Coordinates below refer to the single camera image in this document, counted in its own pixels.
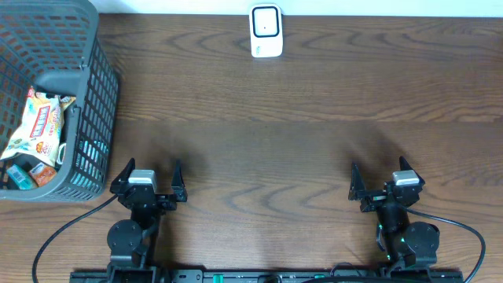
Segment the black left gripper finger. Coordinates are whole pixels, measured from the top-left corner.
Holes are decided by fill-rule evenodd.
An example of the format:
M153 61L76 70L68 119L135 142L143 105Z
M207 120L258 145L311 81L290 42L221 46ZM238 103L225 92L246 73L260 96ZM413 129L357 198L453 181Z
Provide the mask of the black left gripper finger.
M176 160L175 162L173 177L171 180L171 188L176 195L185 194L185 183L182 177L182 164L180 160Z
M120 187L128 183L130 174L135 169L135 159L131 158L125 168L113 179L111 187Z

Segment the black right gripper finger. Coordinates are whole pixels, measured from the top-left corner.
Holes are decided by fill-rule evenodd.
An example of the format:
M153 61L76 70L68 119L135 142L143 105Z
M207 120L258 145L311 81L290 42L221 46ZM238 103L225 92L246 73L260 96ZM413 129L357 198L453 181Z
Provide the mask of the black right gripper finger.
M398 160L401 171L411 171L413 169L404 156L400 156Z
M349 197L362 197L365 192L365 183L356 163L351 164L351 184Z

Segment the orange tissue pack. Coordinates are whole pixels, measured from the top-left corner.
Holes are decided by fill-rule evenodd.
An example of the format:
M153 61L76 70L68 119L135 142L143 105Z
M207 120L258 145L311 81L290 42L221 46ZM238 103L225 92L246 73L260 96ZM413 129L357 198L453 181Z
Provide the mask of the orange tissue pack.
M38 187L40 187L50 182L56 176L57 172L53 167L40 162L34 166L28 174L33 178Z

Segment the yellow snack bag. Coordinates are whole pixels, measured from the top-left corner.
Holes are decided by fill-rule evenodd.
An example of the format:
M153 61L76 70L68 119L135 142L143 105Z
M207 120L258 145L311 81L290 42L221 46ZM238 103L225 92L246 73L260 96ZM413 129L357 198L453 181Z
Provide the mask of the yellow snack bag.
M76 97L38 92L28 88L20 126L13 132L1 160L26 154L54 167L61 143L64 111Z

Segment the green tissue pack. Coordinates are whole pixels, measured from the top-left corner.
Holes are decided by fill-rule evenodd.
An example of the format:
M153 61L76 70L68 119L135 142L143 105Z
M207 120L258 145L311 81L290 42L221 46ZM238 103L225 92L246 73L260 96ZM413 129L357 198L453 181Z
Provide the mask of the green tissue pack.
M7 169L7 174L20 190L31 190L38 187L30 175L16 164Z

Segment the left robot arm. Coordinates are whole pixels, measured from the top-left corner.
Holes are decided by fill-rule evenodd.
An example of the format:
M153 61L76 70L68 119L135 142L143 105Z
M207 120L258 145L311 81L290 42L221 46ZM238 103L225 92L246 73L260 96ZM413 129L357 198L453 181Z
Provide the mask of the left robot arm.
M158 193L155 171L137 170L134 159L112 181L110 192L130 211L130 218L116 222L108 232L108 282L171 281L170 273L157 267L153 256L162 216L188 198L180 161L175 163L171 188L171 194Z

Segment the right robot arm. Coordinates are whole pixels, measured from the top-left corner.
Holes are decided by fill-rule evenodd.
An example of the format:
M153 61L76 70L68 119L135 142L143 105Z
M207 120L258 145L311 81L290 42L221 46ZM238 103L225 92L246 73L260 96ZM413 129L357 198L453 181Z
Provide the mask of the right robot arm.
M406 210L420 199L425 181L405 157L399 158L399 165L381 190L366 189L357 164L351 165L348 199L360 201L361 212L377 214L376 242L389 260L382 270L386 277L410 270L427 271L437 262L439 247L439 228L427 222L410 222Z

